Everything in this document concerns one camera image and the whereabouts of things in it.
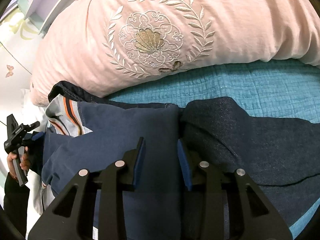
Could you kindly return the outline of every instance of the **gold shell embroidery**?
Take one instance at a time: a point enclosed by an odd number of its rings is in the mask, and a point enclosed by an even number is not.
[[[153,32],[151,29],[140,29],[135,34],[135,47],[141,53],[152,54],[161,49],[164,45],[164,39],[159,32]]]

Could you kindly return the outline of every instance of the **butterfly print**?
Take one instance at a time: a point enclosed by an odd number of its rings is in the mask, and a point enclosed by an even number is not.
[[[14,70],[13,66],[7,65],[7,69],[9,70],[9,72],[6,74],[5,77],[11,77],[13,75],[12,70]]]

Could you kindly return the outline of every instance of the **teal quilt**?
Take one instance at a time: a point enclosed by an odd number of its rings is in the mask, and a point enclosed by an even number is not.
[[[121,90],[109,99],[125,103],[175,103],[228,96],[249,115],[297,117],[320,123],[320,69],[298,60],[256,61],[194,69]],[[290,230],[296,237],[320,199]]]

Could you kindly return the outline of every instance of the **blue cloth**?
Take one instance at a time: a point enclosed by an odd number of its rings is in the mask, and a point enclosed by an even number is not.
[[[190,70],[121,90],[108,97],[124,103],[174,103],[228,96],[250,116],[296,117],[320,123],[320,69],[298,60],[223,64]],[[296,237],[320,199],[290,230]]]
[[[92,130],[71,137],[47,131],[42,180],[59,193],[83,168],[105,169],[135,149],[139,137],[146,140],[146,156],[135,192],[124,192],[124,218],[128,239],[179,239],[180,186],[183,185],[176,154],[177,105],[167,108],[122,109],[106,104],[78,102],[82,124]],[[94,226],[98,227],[100,194],[97,194]]]

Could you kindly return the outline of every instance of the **person's arm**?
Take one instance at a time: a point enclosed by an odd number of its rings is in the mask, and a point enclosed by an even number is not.
[[[19,186],[12,163],[15,158],[17,156],[14,153],[8,154],[9,173],[4,185],[4,212],[20,234],[25,236],[27,232],[27,209],[30,190],[27,186]],[[29,166],[30,162],[25,152],[21,160],[21,167],[23,170],[28,170]]]
[[[4,185],[4,212],[11,223],[23,236],[27,232],[27,209],[30,189],[20,187],[19,183],[8,173]]]

